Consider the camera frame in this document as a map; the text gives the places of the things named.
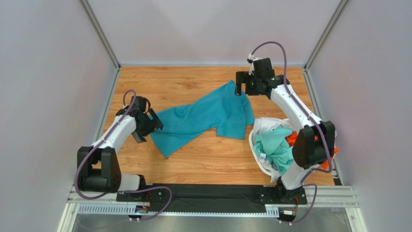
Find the teal blue t-shirt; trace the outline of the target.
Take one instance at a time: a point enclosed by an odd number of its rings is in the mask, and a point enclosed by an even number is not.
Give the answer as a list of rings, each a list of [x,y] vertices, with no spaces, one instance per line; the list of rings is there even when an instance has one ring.
[[[150,137],[162,155],[169,157],[209,129],[217,136],[244,139],[255,117],[248,97],[244,92],[237,96],[235,87],[230,80],[191,104],[159,112],[163,129]]]

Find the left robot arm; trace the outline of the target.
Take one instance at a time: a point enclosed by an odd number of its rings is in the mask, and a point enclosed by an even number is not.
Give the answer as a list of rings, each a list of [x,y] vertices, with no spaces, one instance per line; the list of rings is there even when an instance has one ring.
[[[82,146],[77,152],[77,172],[75,188],[78,192],[117,193],[137,191],[141,176],[123,174],[117,153],[129,136],[137,143],[163,124],[157,117],[149,100],[133,97],[130,105],[116,113],[109,129],[90,146]]]

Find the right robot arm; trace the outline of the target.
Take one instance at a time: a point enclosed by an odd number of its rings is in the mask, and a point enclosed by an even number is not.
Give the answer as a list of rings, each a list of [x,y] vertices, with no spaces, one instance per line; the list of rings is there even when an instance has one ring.
[[[292,149],[293,162],[275,186],[278,201],[292,200],[303,194],[304,181],[315,171],[324,173],[330,169],[320,168],[334,156],[335,125],[316,116],[297,96],[286,75],[275,75],[269,58],[249,55],[251,67],[248,72],[236,72],[235,94],[265,95],[276,103],[286,114],[297,132],[297,140]]]

